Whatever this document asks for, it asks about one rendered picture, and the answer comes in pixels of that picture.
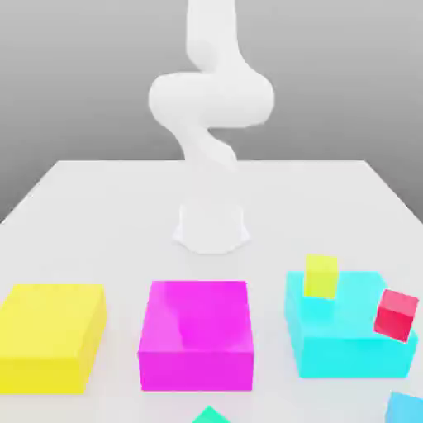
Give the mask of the small yellow cube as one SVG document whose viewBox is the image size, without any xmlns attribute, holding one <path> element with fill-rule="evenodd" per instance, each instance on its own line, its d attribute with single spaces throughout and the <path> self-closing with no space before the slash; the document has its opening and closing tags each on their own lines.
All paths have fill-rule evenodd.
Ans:
<svg viewBox="0 0 423 423">
<path fill-rule="evenodd" d="M 335 256 L 308 254 L 305 262 L 303 292 L 305 297 L 334 300 L 339 279 Z"/>
</svg>

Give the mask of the small green cube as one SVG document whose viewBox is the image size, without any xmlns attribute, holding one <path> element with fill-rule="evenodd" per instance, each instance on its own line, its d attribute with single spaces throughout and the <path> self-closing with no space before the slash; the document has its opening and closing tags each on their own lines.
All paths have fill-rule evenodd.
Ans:
<svg viewBox="0 0 423 423">
<path fill-rule="evenodd" d="M 192 423 L 230 423 L 230 421 L 213 407 L 207 406 Z"/>
</svg>

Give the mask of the small red cube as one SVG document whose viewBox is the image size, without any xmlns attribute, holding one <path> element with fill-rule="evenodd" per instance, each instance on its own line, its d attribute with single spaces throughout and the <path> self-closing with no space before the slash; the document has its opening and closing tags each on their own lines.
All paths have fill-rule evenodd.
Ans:
<svg viewBox="0 0 423 423">
<path fill-rule="evenodd" d="M 385 289 L 378 304 L 373 330 L 406 343 L 419 303 L 417 297 Z"/>
</svg>

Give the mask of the small blue cube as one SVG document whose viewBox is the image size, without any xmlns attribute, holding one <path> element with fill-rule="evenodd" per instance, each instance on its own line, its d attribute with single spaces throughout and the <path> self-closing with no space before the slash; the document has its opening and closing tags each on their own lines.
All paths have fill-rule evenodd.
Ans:
<svg viewBox="0 0 423 423">
<path fill-rule="evenodd" d="M 384 423 L 423 423 L 423 398 L 392 392 Z"/>
</svg>

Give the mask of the large magenta box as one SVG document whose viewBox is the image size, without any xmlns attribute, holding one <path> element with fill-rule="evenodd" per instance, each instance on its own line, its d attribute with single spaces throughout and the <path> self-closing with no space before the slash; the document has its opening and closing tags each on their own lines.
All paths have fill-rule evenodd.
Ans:
<svg viewBox="0 0 423 423">
<path fill-rule="evenodd" d="M 244 281 L 154 281 L 138 348 L 146 392 L 249 391 L 254 378 Z"/>
</svg>

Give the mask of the large cyan box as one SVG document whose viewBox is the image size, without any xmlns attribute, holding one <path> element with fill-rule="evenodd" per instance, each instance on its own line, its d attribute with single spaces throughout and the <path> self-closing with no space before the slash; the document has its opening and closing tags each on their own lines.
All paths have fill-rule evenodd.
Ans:
<svg viewBox="0 0 423 423">
<path fill-rule="evenodd" d="M 336 298 L 305 297 L 302 271 L 286 276 L 284 315 L 302 378 L 404 378 L 417 345 L 373 330 L 387 288 L 375 271 L 342 271 Z"/>
</svg>

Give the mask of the large yellow box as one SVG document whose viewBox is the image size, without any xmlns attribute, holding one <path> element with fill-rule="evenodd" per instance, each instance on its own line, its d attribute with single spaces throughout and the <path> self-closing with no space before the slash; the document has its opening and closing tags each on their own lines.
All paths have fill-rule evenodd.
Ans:
<svg viewBox="0 0 423 423">
<path fill-rule="evenodd" d="M 0 305 L 0 394 L 84 393 L 107 322 L 101 284 L 16 284 Z"/>
</svg>

